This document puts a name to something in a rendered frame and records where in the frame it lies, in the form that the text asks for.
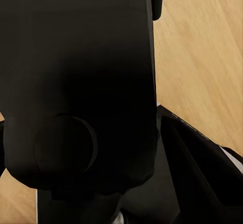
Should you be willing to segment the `digital camera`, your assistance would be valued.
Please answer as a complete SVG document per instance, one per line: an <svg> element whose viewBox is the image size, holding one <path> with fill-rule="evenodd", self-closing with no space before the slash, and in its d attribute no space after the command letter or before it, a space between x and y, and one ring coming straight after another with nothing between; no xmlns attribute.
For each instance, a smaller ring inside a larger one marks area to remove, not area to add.
<svg viewBox="0 0 243 224"><path fill-rule="evenodd" d="M5 167L53 200L143 185L157 142L163 0L0 0Z"/></svg>

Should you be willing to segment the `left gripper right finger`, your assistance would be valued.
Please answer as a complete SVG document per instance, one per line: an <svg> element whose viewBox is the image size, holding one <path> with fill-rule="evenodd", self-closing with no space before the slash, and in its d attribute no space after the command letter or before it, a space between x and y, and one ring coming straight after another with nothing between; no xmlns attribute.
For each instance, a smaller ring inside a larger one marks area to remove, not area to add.
<svg viewBox="0 0 243 224"><path fill-rule="evenodd" d="M160 136L183 223L243 224L243 176L174 118Z"/></svg>

